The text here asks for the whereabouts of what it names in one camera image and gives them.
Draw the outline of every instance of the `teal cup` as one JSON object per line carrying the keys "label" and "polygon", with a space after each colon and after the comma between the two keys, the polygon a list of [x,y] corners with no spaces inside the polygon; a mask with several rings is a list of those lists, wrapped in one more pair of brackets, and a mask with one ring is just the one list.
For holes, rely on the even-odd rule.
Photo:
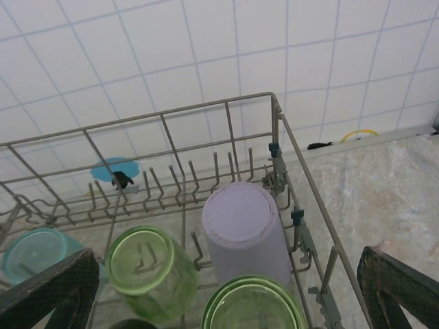
{"label": "teal cup", "polygon": [[[15,240],[3,257],[3,272],[12,285],[17,285],[53,264],[84,249],[83,244],[51,228],[37,228]],[[99,288],[106,281],[104,267],[99,264]]]}

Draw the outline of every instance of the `white tile wall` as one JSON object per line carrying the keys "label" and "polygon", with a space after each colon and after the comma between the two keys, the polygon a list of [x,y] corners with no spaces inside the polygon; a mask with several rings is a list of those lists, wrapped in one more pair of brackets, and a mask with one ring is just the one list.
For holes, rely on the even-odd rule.
{"label": "white tile wall", "polygon": [[[426,125],[439,103],[438,8],[439,0],[2,0],[1,142],[265,90],[278,95],[301,147]],[[230,110],[236,136],[270,128],[264,103]],[[222,111],[169,128],[179,145],[219,141],[228,138]],[[108,157],[170,150],[158,121],[93,140]],[[98,161],[80,134],[20,152],[40,172]],[[1,150],[2,180],[27,174],[11,156]],[[171,156],[155,163],[166,169]],[[64,182],[82,193],[90,176],[58,178],[50,180],[63,193]],[[46,194],[37,182],[13,187]]]}

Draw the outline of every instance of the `wire rack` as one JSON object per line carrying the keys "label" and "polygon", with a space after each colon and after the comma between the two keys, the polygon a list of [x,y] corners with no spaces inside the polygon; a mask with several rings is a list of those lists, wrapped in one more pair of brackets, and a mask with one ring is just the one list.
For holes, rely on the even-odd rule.
{"label": "wire rack", "polygon": [[[230,114],[230,105],[240,101],[255,100],[261,98],[270,99],[271,110],[271,131],[262,132],[259,134],[235,137],[233,116]],[[202,143],[198,145],[192,145],[185,148],[176,148],[174,140],[171,136],[171,131],[168,127],[167,117],[171,114],[181,112],[182,114],[195,110],[203,109],[209,110],[211,106],[224,107],[226,113],[229,138],[214,143]],[[112,129],[118,125],[129,124],[132,122],[142,121],[148,118],[158,118],[164,129],[164,133],[167,137],[167,141],[170,145],[169,151],[162,151],[155,154],[143,154],[132,158],[120,160],[119,162],[108,163],[103,157],[102,152],[99,150],[97,144],[91,137],[90,131],[96,129]],[[313,242],[313,237],[307,227],[304,217],[304,212],[300,207],[296,192],[294,190],[292,181],[288,175],[287,167],[282,155],[282,150],[279,147],[279,124],[282,125],[283,131],[288,135],[287,143],[291,143],[298,161],[302,167],[303,173],[306,176],[309,187],[312,190],[313,196],[316,199],[318,208],[322,213],[322,217],[326,224],[327,229],[332,238],[333,247],[329,255],[329,261],[327,267],[324,270],[318,257],[318,253]],[[39,174],[20,153],[16,150],[16,146],[23,143],[35,143],[45,142],[50,138],[63,137],[69,138],[74,134],[82,134],[88,141],[89,145],[93,148],[97,157],[101,160],[101,164],[95,164],[91,166],[82,166],[72,169],[65,169],[63,171],[53,171],[50,173]],[[253,149],[246,149],[246,164],[243,165],[238,161],[238,153],[241,148],[237,147],[238,143],[246,142],[252,139],[267,138],[269,143],[267,147],[267,154],[263,162],[254,160]],[[224,172],[224,169],[220,168],[218,162],[217,153],[213,152],[213,164],[214,168],[211,168],[209,173],[198,173],[195,170],[195,165],[192,161],[188,162],[189,170],[184,170],[180,156],[182,152],[208,149],[218,145],[230,145],[230,152],[227,153],[228,167]],[[99,226],[110,227],[109,234],[106,238],[104,253],[108,250],[112,239],[114,238],[114,227],[118,223],[133,222],[153,219],[158,216],[170,216],[175,214],[181,214],[181,237],[180,242],[183,248],[187,246],[187,213],[191,210],[199,210],[202,208],[204,202],[209,195],[223,184],[235,182],[235,181],[247,181],[255,184],[261,184],[264,188],[269,190],[276,202],[278,202],[279,210],[291,210],[291,218],[283,218],[283,227],[285,233],[285,242],[290,254],[290,260],[292,264],[292,275],[294,282],[297,285],[297,291],[300,296],[302,307],[307,318],[310,328],[316,328],[313,325],[313,319],[309,311],[309,305],[306,301],[306,294],[303,285],[300,282],[299,273],[309,271],[312,267],[315,267],[318,276],[320,278],[320,284],[318,287],[314,287],[312,293],[316,294],[316,300],[321,305],[321,312],[325,316],[325,326],[327,328],[343,328],[340,318],[340,313],[337,309],[332,292],[329,288],[329,283],[334,270],[336,260],[340,257],[342,265],[350,281],[352,289],[358,299],[361,310],[366,318],[366,321],[370,327],[371,322],[367,313],[366,306],[364,304],[363,297],[361,295],[360,287],[358,285],[355,273],[351,264],[349,263],[346,252],[339,239],[339,236],[334,228],[333,222],[328,214],[328,211],[322,201],[319,194],[316,183],[314,182],[311,173],[308,169],[305,159],[299,149],[298,143],[294,138],[291,127],[289,126],[285,115],[282,113],[278,100],[274,93],[259,93],[254,95],[247,95],[242,97],[234,97],[229,99],[222,99],[219,101],[212,101],[208,103],[201,103],[194,106],[187,106],[183,108],[176,108],[173,110],[167,110],[163,112],[155,112],[152,114],[145,114],[137,117],[131,117],[127,119],[121,119],[117,121],[111,121],[102,123],[99,125],[92,125],[88,127],[81,127],[74,130],[67,130],[64,132],[58,132],[55,134],[48,134],[44,136],[38,136],[35,138],[26,138],[19,141],[12,141],[9,143],[0,144],[1,149],[8,149],[15,158],[21,162],[32,175],[15,178],[13,180],[7,180],[0,182],[0,185],[9,193],[16,206],[3,214],[7,217],[7,221],[1,228],[0,235],[0,248],[4,251],[8,246],[8,239],[11,239],[17,234],[22,234],[23,231],[31,230],[37,227],[50,227],[63,232],[71,232],[75,230],[84,230],[89,228],[95,228]],[[94,167],[103,166],[110,173],[110,165],[116,163],[122,163],[126,161],[139,161],[144,159],[153,159],[155,157],[171,155],[176,161],[176,170],[174,166],[169,165],[169,180],[160,180],[156,174],[154,168],[149,168],[149,172],[143,171],[143,183],[144,188],[141,188],[133,196],[127,193],[127,190],[120,188],[120,183],[115,180],[119,189],[117,192],[106,192],[101,184],[95,180],[93,183],[88,184],[89,194],[87,197],[81,197],[73,200],[67,200],[50,186],[47,181],[47,177],[56,176],[62,174],[73,173],[76,171],[89,170]],[[48,202],[45,199],[33,199],[22,194],[16,194],[8,185],[16,182],[22,182],[27,180],[38,180],[53,197],[52,202]],[[280,199],[284,201],[284,205],[279,205]],[[199,271],[205,271],[209,267],[212,267],[211,261],[207,260],[205,256],[207,251],[203,250],[200,246],[199,236],[195,232],[190,233],[193,244],[196,248],[197,256],[195,257],[194,264]],[[306,266],[299,268],[294,260],[293,255],[296,253],[302,253],[303,259],[307,261]],[[0,281],[0,284],[4,286],[4,289],[9,287],[8,283],[4,280]],[[200,289],[207,289],[216,287],[216,283],[205,284],[200,286]],[[96,306],[100,304],[111,304],[113,302],[120,302],[119,299],[106,300],[104,302],[96,301],[93,305],[88,327],[91,328],[93,323],[93,317],[95,314]],[[185,316],[180,320],[179,328],[194,328],[193,324],[188,324],[185,321]]]}

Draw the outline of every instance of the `tile grout line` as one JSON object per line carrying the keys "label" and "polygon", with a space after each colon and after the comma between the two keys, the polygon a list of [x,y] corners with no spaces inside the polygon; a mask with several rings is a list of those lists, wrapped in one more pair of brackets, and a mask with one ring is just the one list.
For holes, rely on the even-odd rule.
{"label": "tile grout line", "polygon": [[[434,12],[434,17],[436,17],[438,12],[439,12],[439,4],[438,4],[438,7],[436,8],[436,11]],[[430,31],[431,31],[431,29],[433,27],[433,24],[434,24],[434,21],[431,21],[430,26],[428,27],[428,30],[427,30],[427,34],[425,35],[424,43],[423,43],[422,47],[420,48],[418,60],[416,61],[416,64],[414,66],[412,76],[410,77],[409,85],[407,87],[407,92],[405,93],[405,97],[404,97],[404,102],[403,102],[403,105],[401,106],[401,112],[399,113],[398,121],[396,122],[395,131],[398,130],[399,123],[401,121],[401,117],[403,116],[404,106],[407,103],[407,99],[408,99],[408,96],[409,96],[410,88],[412,87],[412,82],[413,82],[413,78],[414,78],[414,72],[418,68],[418,65],[419,65],[419,62],[420,62],[420,58],[423,55],[424,48],[425,48],[425,45],[427,44],[427,41],[428,41],[428,38],[429,38],[429,35],[430,35]]]}
{"label": "tile grout line", "polygon": [[[60,0],[56,0],[56,3],[58,4],[58,7],[60,8],[62,14],[64,15],[64,17],[65,17],[65,19],[66,19],[66,21],[67,21],[67,23],[69,24],[69,27],[70,27],[71,31],[73,32],[73,35],[75,36],[75,39],[77,40],[79,46],[81,47],[82,52],[84,53],[84,55],[85,55],[85,57],[86,57],[88,63],[90,64],[91,69],[93,70],[94,74],[96,75],[97,81],[99,82],[99,85],[102,87],[102,90],[104,91],[104,93],[105,93],[105,95],[106,95],[108,101],[110,102],[111,107],[112,107],[113,110],[115,111],[116,117],[117,117],[118,119],[120,119],[121,117],[120,117],[119,113],[117,112],[117,109],[116,109],[116,107],[115,107],[115,105],[114,105],[112,99],[110,98],[110,95],[108,94],[108,91],[106,90],[104,84],[102,83],[102,79],[101,79],[101,77],[100,77],[99,74],[97,73],[97,69],[95,68],[95,65],[93,64],[93,62],[92,62],[90,56],[88,55],[88,53],[87,53],[87,51],[86,51],[86,49],[85,49],[85,46],[82,44],[82,41],[81,41],[80,37],[78,36],[78,33],[76,33],[75,28],[74,28],[73,25],[71,24],[70,19],[69,19],[69,17],[67,16],[67,13],[65,12],[63,6],[62,6],[61,3],[60,3]],[[133,150],[133,152],[134,152],[134,155],[135,155],[135,156],[138,156],[138,154],[137,154],[137,152],[136,152],[136,149],[134,148],[134,145],[132,144],[132,141],[131,141],[130,135],[128,135],[128,132],[126,131],[126,128],[125,128],[123,125],[121,125],[121,126],[122,126],[122,128],[123,128],[123,130],[124,130],[124,132],[125,132],[125,135],[126,135],[126,137],[127,137],[127,139],[128,139],[128,142],[129,142],[130,145],[131,145],[131,148],[132,148],[132,150]]]}
{"label": "tile grout line", "polygon": [[[19,27],[18,23],[15,21],[14,17],[10,14],[10,12],[8,11],[8,9],[6,8],[6,6],[3,4],[3,2],[0,2],[0,4],[2,5],[3,9],[5,10],[6,14],[9,16],[9,18],[11,19],[11,21],[14,23],[15,27],[18,29],[18,31],[23,35],[23,32],[21,31],[21,28]],[[39,63],[39,65],[41,66],[41,68],[43,69],[43,71],[45,72],[46,76],[49,78],[50,82],[54,85],[55,91],[58,93],[57,96],[60,96],[63,103],[65,104],[65,106],[67,107],[67,110],[70,112],[70,114],[73,116],[73,118],[76,121],[76,124],[78,125],[78,127],[81,126],[80,122],[78,121],[78,118],[75,116],[75,114],[73,113],[73,111],[70,108],[70,105],[67,103],[66,99],[64,98],[63,93],[61,93],[60,89],[58,88],[58,86],[55,83],[55,80],[52,78],[52,76],[50,76],[49,71],[46,69],[46,67],[44,66],[43,62],[41,61],[41,59],[38,57],[37,53],[35,52],[35,49],[31,46],[29,40],[26,37],[23,37],[23,40],[25,41],[26,45],[29,47],[29,50],[32,52],[32,54],[34,55],[36,61]]]}
{"label": "tile grout line", "polygon": [[[417,103],[417,104],[414,104],[414,105],[406,106],[406,107],[404,107],[404,108],[405,108],[405,109],[415,108],[415,107],[417,107],[417,106],[428,105],[428,104],[436,103],[436,102],[438,102],[438,101],[439,101],[439,99],[438,99],[438,100],[435,100],[435,101],[428,101],[428,102],[425,102],[425,103]],[[363,118],[375,117],[375,116],[378,116],[378,115],[380,115],[380,114],[385,114],[385,113],[389,113],[389,112],[396,112],[396,111],[398,111],[398,110],[401,110],[401,108],[397,108],[397,109],[393,109],[393,110],[386,110],[386,111],[379,112],[379,113],[374,113],[374,114],[364,115]],[[358,120],[358,119],[359,119],[359,117],[354,118],[354,119],[343,119],[343,120],[337,120],[337,121],[333,121],[333,122],[325,123],[325,125],[333,125],[333,124],[335,124],[335,123],[341,123],[341,122],[345,122],[345,121]],[[310,126],[306,126],[306,127],[294,128],[294,130],[302,130],[302,129],[306,129],[306,128],[320,127],[320,126],[321,126],[320,124],[317,124],[317,125],[310,125]],[[109,133],[110,133],[110,132],[102,132],[102,133],[100,133],[100,134],[96,134],[96,137],[99,137],[99,136],[105,136],[105,135],[107,135],[107,134],[109,134]],[[54,145],[54,147],[63,146],[63,145],[68,145],[68,144],[76,143],[76,142],[78,142],[78,141],[79,141],[79,140],[75,139],[75,140],[73,140],[73,141],[62,142],[62,143],[59,143],[59,144]],[[34,152],[37,152],[37,151],[42,151],[42,150],[44,150],[44,149],[47,149],[47,147],[42,147],[42,148],[40,148],[40,149],[33,149],[33,150],[31,150],[31,151],[23,152],[23,154],[34,153]],[[14,157],[14,156],[11,156],[11,157],[7,157],[7,156],[5,156],[5,157],[0,157],[0,160],[2,160],[2,159],[7,159],[7,158],[13,158],[13,157]]]}
{"label": "tile grout line", "polygon": [[[15,100],[16,100],[19,104],[21,104],[20,99],[17,97],[17,95],[15,95],[14,91],[10,88],[10,86],[6,83],[6,81],[3,79],[2,76],[0,76],[0,79],[1,79],[1,81],[3,82],[3,84],[5,85],[5,87],[9,90],[9,92],[11,93],[11,95],[13,96],[13,98],[15,98]],[[21,107],[22,107],[24,113],[29,117],[29,120],[34,124],[35,128],[38,130],[38,132],[40,133],[40,135],[43,135],[43,132],[42,132],[41,128],[38,126],[37,122],[36,122],[35,119],[32,117],[32,115],[30,115],[29,111],[27,111],[27,108],[26,108],[25,106],[23,106],[23,105],[21,105]],[[54,154],[55,158],[56,158],[56,159],[58,160],[58,162],[60,163],[61,167],[62,167],[63,169],[67,169],[66,166],[62,163],[61,159],[60,159],[60,158],[58,157],[58,155],[56,154],[56,152],[55,152],[55,150],[53,149],[53,147],[52,147],[48,142],[46,142],[46,141],[45,141],[45,144],[47,145],[47,147],[44,148],[44,149],[50,149],[51,152]],[[13,166],[13,167],[16,167],[17,170],[20,171],[20,173],[21,173],[23,176],[26,176],[25,172],[21,170],[20,166],[16,166],[16,165],[12,162],[12,159],[13,159],[13,158],[16,158],[16,156],[10,156],[10,157],[8,158],[8,160],[11,162],[12,166]],[[79,187],[79,185],[74,181],[73,178],[71,178],[71,180],[72,180],[72,182],[76,185],[76,187],[78,188],[78,190],[80,191],[80,187]],[[45,196],[44,191],[40,189],[39,185],[37,185],[37,184],[35,184],[35,183],[32,183],[32,186],[34,186],[36,189],[38,189],[38,190],[41,192],[41,194],[43,194],[43,195]]]}
{"label": "tile grout line", "polygon": [[[6,8],[6,6],[4,5],[4,3],[1,1],[0,2],[1,6],[3,7],[3,9],[5,10],[5,13],[9,16],[10,20],[12,21],[12,23],[15,25],[15,28],[17,29],[17,31],[19,31],[20,35],[23,36],[23,40],[25,41],[25,44],[27,45],[27,47],[29,48],[29,50],[32,52],[32,54],[34,55],[36,61],[39,63],[39,65],[41,66],[41,69],[45,72],[46,76],[49,78],[50,82],[53,84],[56,92],[58,93],[58,95],[60,96],[62,102],[64,103],[64,105],[66,106],[67,110],[70,112],[70,114],[72,115],[73,119],[76,121],[76,124],[78,125],[78,127],[80,127],[80,122],[78,121],[78,118],[75,116],[75,114],[73,113],[72,109],[70,108],[70,105],[67,103],[66,99],[64,98],[64,95],[60,92],[60,89],[58,88],[58,86],[55,83],[55,80],[52,78],[52,76],[50,76],[49,71],[46,69],[46,67],[44,66],[43,62],[41,61],[41,59],[38,57],[37,53],[35,52],[35,49],[31,46],[29,40],[24,36],[23,31],[21,30],[19,24],[15,21],[14,17],[12,16],[12,14],[9,12],[9,10]],[[8,86],[8,84],[6,83],[5,80],[3,80],[3,83],[7,86],[7,88],[9,89],[11,95],[13,96],[13,98],[16,99],[17,103],[21,104],[21,101],[19,100],[19,98],[15,95],[15,93],[12,91],[12,89]],[[36,126],[36,129],[40,132],[40,134],[42,134],[42,131],[40,129],[40,127],[38,126],[38,124],[35,122],[34,118],[30,115],[30,113],[27,111],[26,107],[24,105],[21,105],[22,109],[25,111],[26,115],[29,117],[29,119],[31,120],[31,122]],[[48,148],[51,150],[51,152],[54,154],[55,158],[58,160],[58,162],[60,163],[61,167],[63,169],[67,169],[67,167],[64,165],[64,163],[61,161],[60,157],[58,156],[58,154],[55,152],[55,150],[53,149],[53,147],[48,143],[45,142],[45,144],[48,146]],[[72,182],[76,185],[76,187],[78,188],[79,192],[81,193],[81,189],[78,185],[78,183],[71,178]]]}
{"label": "tile grout line", "polygon": [[[202,82],[201,82],[200,70],[198,68],[197,56],[195,54],[195,47],[193,46],[193,39],[192,39],[192,34],[191,34],[191,28],[189,27],[189,19],[187,18],[185,3],[184,3],[183,0],[180,0],[180,4],[181,4],[182,11],[183,11],[183,18],[185,20],[187,35],[189,37],[189,44],[191,45],[191,52],[192,52],[192,57],[193,57],[193,63],[195,65],[195,71],[196,71],[196,74],[197,74],[198,85],[200,87],[201,99],[202,99],[202,102],[205,103],[206,101],[205,101],[205,98],[204,98],[203,85],[202,85]],[[211,139],[211,142],[213,142],[211,122],[209,121],[209,114],[207,113],[206,109],[204,109],[203,112],[204,112],[204,117],[205,117],[206,123],[207,123],[207,131],[209,133],[209,138]]]}
{"label": "tile grout line", "polygon": [[334,57],[335,57],[335,46],[336,46],[336,43],[337,43],[336,39],[337,39],[339,15],[340,15],[340,0],[337,0],[337,13],[335,15],[335,28],[334,28],[334,40],[333,40],[333,45],[332,45],[331,65],[329,67],[329,77],[328,77],[328,84],[327,84],[327,95],[326,95],[325,100],[324,100],[323,117],[322,117],[322,122],[320,124],[321,125],[321,127],[320,127],[320,134],[319,134],[319,137],[318,137],[318,141],[319,142],[322,140],[324,118],[325,118],[326,113],[327,113],[328,98],[329,98],[329,86],[331,85],[332,68],[333,68]]}
{"label": "tile grout line", "polygon": [[381,35],[383,33],[383,28],[384,28],[384,25],[385,25],[385,20],[387,19],[387,15],[389,13],[390,3],[391,2],[392,2],[392,0],[389,0],[387,2],[387,8],[385,9],[385,12],[384,12],[383,22],[381,23],[381,29],[378,32],[377,41],[375,43],[375,49],[374,49],[373,54],[372,54],[372,60],[370,62],[370,69],[369,69],[369,74],[368,74],[368,81],[366,82],[366,89],[364,91],[363,102],[361,103],[361,110],[359,112],[359,120],[358,120],[357,130],[359,130],[359,128],[361,126],[361,118],[363,116],[364,106],[366,104],[366,98],[367,98],[367,95],[368,95],[370,78],[372,77],[373,66],[374,66],[374,63],[375,63],[375,56],[377,55],[379,41],[381,40]]}
{"label": "tile grout line", "polygon": [[[112,0],[112,4],[116,8],[116,10],[118,10],[118,7],[117,7],[117,4],[116,4],[115,0]],[[128,42],[128,46],[130,47],[130,50],[131,50],[132,56],[134,58],[134,61],[136,62],[137,69],[139,70],[140,74],[137,75],[137,77],[140,76],[142,78],[143,85],[145,86],[145,89],[146,89],[146,93],[147,93],[147,95],[148,95],[148,97],[150,98],[150,101],[151,101],[152,110],[154,111],[154,113],[156,113],[157,112],[157,107],[156,107],[156,104],[154,102],[154,98],[152,97],[152,93],[151,93],[150,87],[148,86],[148,83],[146,81],[146,74],[144,74],[143,71],[142,71],[142,66],[140,65],[139,58],[137,57],[136,51],[134,50],[134,46],[132,45],[132,42],[131,42],[130,36],[128,34],[128,31],[126,30],[126,26],[125,26],[125,23],[123,22],[122,15],[120,13],[118,13],[117,17],[118,17],[119,22],[120,22],[120,24],[122,26],[123,33],[125,34],[125,37],[126,37],[126,40]],[[165,140],[166,148],[167,148],[168,151],[170,151],[171,150],[171,146],[169,144],[167,135],[165,133],[165,128],[163,127],[163,124],[161,122],[157,122],[157,124],[158,124],[158,126],[160,128],[160,131],[162,132],[162,137]],[[174,162],[174,157],[171,156],[170,158],[171,158],[171,161],[172,161],[172,166],[174,168],[176,168],[176,163]]]}
{"label": "tile grout line", "polygon": [[[89,23],[89,22],[93,22],[93,21],[98,21],[100,19],[106,19],[108,17],[116,16],[118,14],[123,14],[125,12],[131,12],[131,11],[135,11],[135,10],[138,10],[138,9],[143,9],[143,8],[146,8],[146,7],[152,7],[154,5],[160,5],[162,3],[166,3],[166,2],[169,2],[169,1],[171,1],[171,0],[161,0],[161,1],[155,1],[155,2],[152,2],[152,3],[145,3],[143,5],[138,5],[138,6],[134,6],[134,7],[123,9],[123,10],[117,10],[116,12],[110,12],[110,13],[107,13],[107,14],[100,14],[98,16],[90,17],[90,18],[87,18],[87,19],[80,19],[80,20],[71,22],[71,24],[72,25],[79,25],[79,24],[83,24],[83,23]],[[392,27],[386,27],[386,28],[383,29],[383,31],[390,31],[392,29],[399,29],[399,28],[402,28],[402,27],[410,27],[410,26],[413,26],[413,25],[427,23],[427,22],[430,22],[430,21],[437,21],[437,20],[439,20],[439,17],[433,17],[431,19],[423,19],[423,20],[416,21],[416,22],[405,23],[405,24],[401,24],[401,25],[395,25],[395,26],[392,26]],[[23,35],[16,34],[14,36],[7,36],[5,38],[0,39],[0,43],[7,42],[7,41],[10,41],[10,40],[14,40],[14,39],[18,39],[18,38],[22,38],[22,37],[34,36],[34,35],[37,35],[37,34],[44,34],[44,33],[47,33],[47,32],[55,31],[57,29],[63,29],[63,28],[69,27],[69,26],[70,26],[69,24],[59,24],[59,25],[48,27],[48,28],[45,28],[45,29],[39,29],[39,30],[36,30],[36,31],[27,32],[27,33],[24,33]],[[339,37],[337,37],[337,40],[342,40],[342,39],[345,39],[345,38],[355,38],[357,36],[367,36],[369,34],[374,34],[374,33],[377,33],[379,31],[380,30],[378,29],[378,30],[362,32],[362,33],[358,33],[358,34],[349,34],[347,36],[339,36]]]}
{"label": "tile grout line", "polygon": [[[231,58],[236,58],[236,56],[226,56],[224,58],[218,58],[216,60],[209,60],[209,62],[217,62],[217,61],[220,61],[220,60],[231,59]],[[161,73],[161,72],[164,72],[164,71],[180,69],[182,67],[188,67],[188,66],[192,66],[192,65],[193,64],[174,66],[174,67],[169,68],[169,69],[161,70],[160,72],[144,73],[143,75],[144,76],[148,76],[150,74],[156,74],[156,73]],[[397,75],[391,75],[389,77],[380,77],[380,78],[377,78],[377,79],[371,79],[370,82],[378,82],[378,81],[383,81],[383,80],[390,80],[390,79],[394,79],[396,77],[403,77],[405,75],[411,75],[412,73],[422,73],[422,72],[433,71],[433,70],[437,70],[437,69],[439,69],[439,66],[433,66],[433,67],[429,67],[429,68],[426,68],[426,69],[417,70],[417,71],[414,71],[414,72],[412,71],[412,72],[407,72],[407,73],[400,73],[400,74],[397,74]],[[117,82],[123,82],[123,81],[126,81],[126,80],[135,79],[137,77],[143,77],[143,75],[141,75],[141,74],[130,75],[129,77],[123,77],[123,78],[118,78],[118,79],[115,79],[115,80],[110,80],[108,82],[103,82],[103,84],[107,85],[107,84],[114,84],[114,83],[117,83]],[[368,80],[364,80],[364,81],[360,81],[360,82],[353,82],[351,84],[341,84],[341,85],[338,85],[338,86],[330,86],[329,89],[337,89],[337,88],[346,88],[346,87],[351,87],[351,86],[357,86],[357,85],[360,85],[360,84],[366,84],[367,81]],[[81,88],[78,88],[78,89],[73,89],[73,90],[70,90],[70,91],[67,91],[67,92],[64,92],[64,93],[61,93],[61,94],[64,95],[64,96],[65,95],[70,95],[72,93],[77,93],[77,92],[80,92],[80,91],[96,88],[96,87],[99,87],[99,86],[100,86],[99,84],[94,84],[94,85],[87,86],[87,87],[81,87]],[[326,89],[327,88],[298,89],[298,90],[287,91],[287,94],[300,93],[300,92],[303,92],[303,91],[326,90]],[[32,104],[32,103],[38,103],[39,101],[45,101],[45,100],[52,99],[52,98],[59,97],[59,96],[60,95],[46,96],[46,97],[38,98],[38,99],[35,99],[35,100],[32,100],[32,101],[26,101],[26,102],[23,102],[22,104],[24,106],[26,106],[26,105],[29,105],[29,104]],[[19,105],[6,106],[4,108],[0,108],[0,112],[6,111],[6,110],[11,110],[11,109],[17,108],[17,107],[19,107]]]}
{"label": "tile grout line", "polygon": [[[238,20],[236,15],[236,0],[232,0],[233,7],[233,25],[235,26],[235,47],[236,47],[236,61],[237,61],[237,73],[238,73],[238,93],[242,96],[242,85],[241,85],[241,62],[239,60],[239,39],[238,39]],[[242,136],[246,135],[246,124],[244,123],[244,112],[242,109],[242,101],[239,102],[239,112],[241,114],[241,129]],[[247,152],[247,141],[244,141],[244,154],[246,156],[246,161],[248,161]]]}
{"label": "tile grout line", "polygon": [[71,22],[70,24],[68,24],[68,23],[66,23],[66,24],[59,24],[59,25],[48,27],[48,28],[45,28],[45,29],[40,29],[40,30],[37,30],[37,31],[32,31],[32,32],[24,33],[23,35],[17,34],[15,36],[7,36],[5,38],[0,39],[0,43],[1,42],[6,42],[6,41],[9,41],[9,40],[14,40],[14,39],[17,39],[17,38],[21,38],[23,36],[24,37],[34,36],[34,35],[37,35],[37,34],[43,34],[43,33],[47,33],[47,32],[56,31],[57,29],[64,29],[66,27],[70,27],[71,25],[79,25],[79,24],[83,24],[83,23],[89,23],[89,22],[93,22],[93,21],[98,21],[100,19],[107,19],[108,17],[112,17],[112,16],[118,15],[120,13],[131,12],[131,11],[142,9],[142,8],[145,8],[145,7],[151,7],[153,5],[160,5],[162,3],[169,2],[169,1],[171,1],[171,0],[160,0],[160,1],[155,1],[155,2],[151,2],[151,3],[145,3],[143,5],[137,5],[137,6],[134,6],[134,7],[131,7],[131,8],[117,10],[115,12],[109,12],[107,14],[100,14],[100,15],[97,15],[97,16],[94,16],[94,17],[89,17],[87,19],[79,19],[79,20],[77,20],[75,22]]}
{"label": "tile grout line", "polygon": [[[285,85],[284,85],[284,95],[283,95],[283,114],[287,116],[287,102],[288,102],[288,28],[289,28],[289,0],[285,0]],[[285,143],[285,130],[282,133],[282,143],[281,149]]]}
{"label": "tile grout line", "polygon": [[[419,104],[411,105],[411,106],[408,106],[406,108],[410,109],[410,108],[415,108],[417,106],[423,106],[423,105],[428,105],[428,104],[433,104],[433,103],[438,103],[438,111],[439,111],[439,99],[437,99],[435,101],[428,101],[428,102],[425,102],[425,103],[419,103]],[[400,111],[400,110],[401,110],[400,108],[393,109],[393,110],[387,110],[387,111],[376,113],[376,114],[365,115],[365,116],[363,116],[363,118],[376,117],[376,116],[381,115],[381,114],[397,112],[397,111]],[[343,123],[343,122],[356,121],[358,119],[359,119],[359,117],[352,118],[352,119],[343,119],[343,120],[339,120],[339,121],[328,122],[328,123],[325,123],[325,125],[335,125],[335,124]],[[293,129],[293,133],[294,133],[294,132],[297,132],[297,131],[306,130],[306,129],[310,129],[310,128],[315,128],[315,127],[321,127],[321,125],[320,124],[308,125],[306,127],[299,127],[299,128],[292,128],[292,129]],[[32,151],[29,151],[29,152],[23,152],[23,154],[34,153],[35,151],[41,151],[41,150],[43,150],[43,149],[32,150]],[[5,157],[0,158],[0,160],[9,160],[11,158],[14,158],[14,156],[5,156]],[[77,176],[81,176],[81,175],[84,175],[84,173],[72,173],[71,174],[72,178],[77,177]],[[48,183],[50,183],[50,182],[57,182],[57,181],[63,180],[63,179],[65,179],[65,178],[55,178],[55,179],[52,179],[52,180],[48,179],[47,182]],[[30,186],[33,186],[33,184],[22,186],[21,188],[26,188],[26,187],[30,187]]]}

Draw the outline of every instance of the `glass rim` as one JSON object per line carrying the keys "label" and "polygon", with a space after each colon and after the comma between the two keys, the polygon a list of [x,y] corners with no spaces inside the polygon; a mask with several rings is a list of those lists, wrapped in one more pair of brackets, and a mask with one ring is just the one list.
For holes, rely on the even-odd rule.
{"label": "glass rim", "polygon": [[14,274],[9,265],[9,261],[10,261],[10,255],[11,253],[15,250],[15,248],[17,247],[17,245],[19,245],[20,243],[23,242],[23,240],[31,237],[32,235],[36,234],[36,233],[47,233],[47,234],[52,234],[54,236],[56,236],[57,238],[60,239],[61,242],[61,250],[60,250],[60,255],[58,257],[57,262],[60,262],[67,252],[67,242],[66,242],[66,238],[64,236],[63,233],[54,230],[52,228],[35,228],[33,230],[30,230],[29,232],[26,232],[23,235],[20,235],[17,239],[15,239],[12,244],[9,246],[9,248],[7,248],[7,250],[5,251],[5,254],[3,255],[3,260],[1,261],[1,266],[3,268],[3,271],[5,272],[5,275],[8,279],[13,280],[13,281],[20,281],[22,278],[19,277],[18,275]]}
{"label": "glass rim", "polygon": [[[155,279],[153,279],[153,281],[151,281],[149,284],[145,284],[145,286],[133,288],[127,287],[123,282],[116,279],[116,277],[112,273],[112,263],[114,260],[115,252],[119,249],[122,243],[129,239],[132,235],[139,232],[153,234],[162,239],[168,249],[169,256],[165,258],[165,264],[162,266],[161,270],[155,275]],[[174,244],[171,237],[167,235],[165,231],[161,230],[160,228],[155,228],[153,226],[137,226],[135,228],[130,228],[126,230],[113,241],[105,256],[104,265],[107,270],[106,272],[108,274],[108,279],[118,292],[124,293],[126,295],[142,295],[157,287],[166,278],[167,274],[171,271],[174,259]]]}
{"label": "glass rim", "polygon": [[288,307],[291,318],[296,324],[294,329],[307,328],[307,322],[305,321],[302,309],[296,301],[296,298],[281,284],[265,276],[258,275],[239,276],[216,290],[204,308],[201,328],[210,329],[215,319],[215,314],[219,306],[221,306],[224,298],[231,293],[246,287],[262,287],[271,291],[277,297],[281,298],[283,303]]}

